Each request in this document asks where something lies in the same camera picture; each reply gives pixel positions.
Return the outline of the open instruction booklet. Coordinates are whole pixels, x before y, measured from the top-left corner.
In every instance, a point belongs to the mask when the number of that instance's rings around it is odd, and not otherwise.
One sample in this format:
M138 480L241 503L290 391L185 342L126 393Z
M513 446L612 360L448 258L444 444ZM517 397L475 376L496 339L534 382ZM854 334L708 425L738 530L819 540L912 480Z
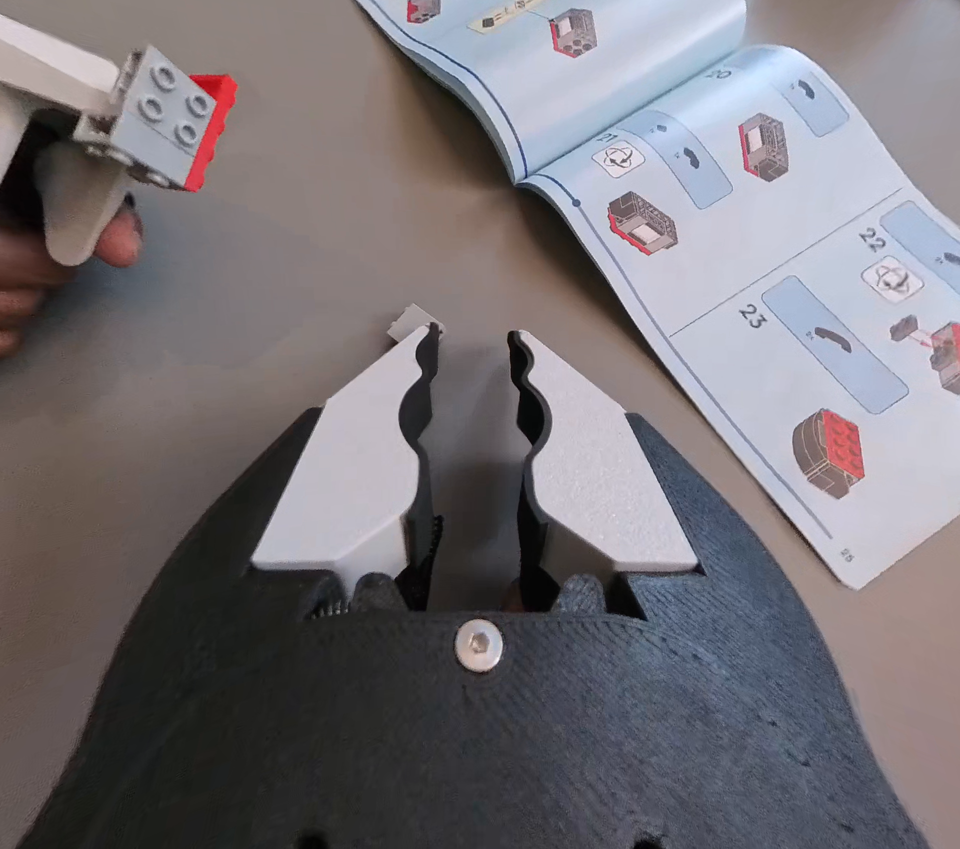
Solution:
M958 517L958 226L745 0L354 0L858 591Z

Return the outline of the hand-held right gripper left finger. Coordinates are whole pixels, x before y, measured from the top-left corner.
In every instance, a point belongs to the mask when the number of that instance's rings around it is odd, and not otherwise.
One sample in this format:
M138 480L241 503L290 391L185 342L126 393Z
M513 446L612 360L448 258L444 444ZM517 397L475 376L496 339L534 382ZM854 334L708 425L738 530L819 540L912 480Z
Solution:
M441 329L421 323L322 407L251 563L259 570L398 576L431 551L421 437Z

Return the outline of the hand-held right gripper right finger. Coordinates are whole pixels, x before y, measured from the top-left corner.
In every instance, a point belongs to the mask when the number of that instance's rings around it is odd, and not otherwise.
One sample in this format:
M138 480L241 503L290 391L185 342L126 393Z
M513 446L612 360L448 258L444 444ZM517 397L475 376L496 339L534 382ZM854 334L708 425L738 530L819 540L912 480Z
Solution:
M548 576L676 574L698 559L626 410L527 330L508 336L517 425L531 444L521 567Z

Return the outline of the person's left hand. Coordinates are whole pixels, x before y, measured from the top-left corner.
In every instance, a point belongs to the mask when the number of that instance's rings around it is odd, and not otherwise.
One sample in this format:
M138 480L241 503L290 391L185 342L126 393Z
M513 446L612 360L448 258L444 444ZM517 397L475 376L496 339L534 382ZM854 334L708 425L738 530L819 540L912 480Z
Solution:
M137 202L128 193L114 218L103 228L93 258L124 269L134 266L143 245L143 224ZM54 260L41 233L4 220L1 230L1 358L21 347L28 324L47 298L73 281L75 271Z

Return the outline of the red toy brick plate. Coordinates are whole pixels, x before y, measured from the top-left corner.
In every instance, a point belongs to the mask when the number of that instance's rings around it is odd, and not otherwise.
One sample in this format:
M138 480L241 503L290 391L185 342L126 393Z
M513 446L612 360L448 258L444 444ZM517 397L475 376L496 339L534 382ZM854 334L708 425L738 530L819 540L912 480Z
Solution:
M183 189L197 193L206 180L206 175L215 156L217 144L224 132L229 112L234 108L238 86L231 75L192 73L191 80L206 92L214 102L209 123L198 144L190 172Z

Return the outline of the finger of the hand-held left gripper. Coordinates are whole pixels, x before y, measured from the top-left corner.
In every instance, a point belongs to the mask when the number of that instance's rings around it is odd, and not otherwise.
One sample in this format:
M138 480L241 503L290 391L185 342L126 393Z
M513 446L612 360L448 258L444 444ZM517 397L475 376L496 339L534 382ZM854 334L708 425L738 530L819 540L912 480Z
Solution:
M104 113L118 66L78 46L1 16L1 85L77 112Z

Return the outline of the grey desk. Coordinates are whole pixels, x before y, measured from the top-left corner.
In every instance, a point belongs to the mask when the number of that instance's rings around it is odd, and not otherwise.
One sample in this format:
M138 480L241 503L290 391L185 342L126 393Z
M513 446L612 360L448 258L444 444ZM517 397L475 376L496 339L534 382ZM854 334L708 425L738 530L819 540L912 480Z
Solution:
M516 574L524 329L642 414L748 522L816 619L932 847L958 847L958 523L839 584L656 362L558 213L353 0L2 0L99 55L228 73L194 197L149 187L138 265L84 267L2 363L2 847L57 782L123 628L174 547L305 409L444 323L424 435L446 521L434 610Z

